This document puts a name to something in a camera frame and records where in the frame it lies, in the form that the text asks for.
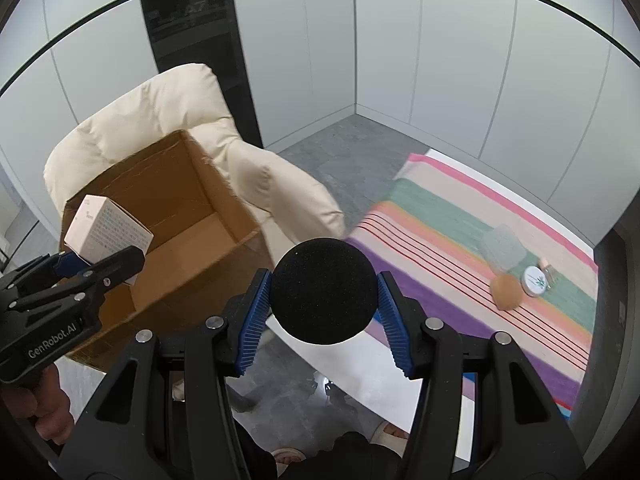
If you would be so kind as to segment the person's left hand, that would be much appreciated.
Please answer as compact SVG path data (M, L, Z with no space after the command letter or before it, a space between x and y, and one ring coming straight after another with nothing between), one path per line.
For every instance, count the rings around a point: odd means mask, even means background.
M43 440L62 445L70 437L75 422L55 364L42 371L35 388L2 386L1 397L15 419L37 419L35 430Z

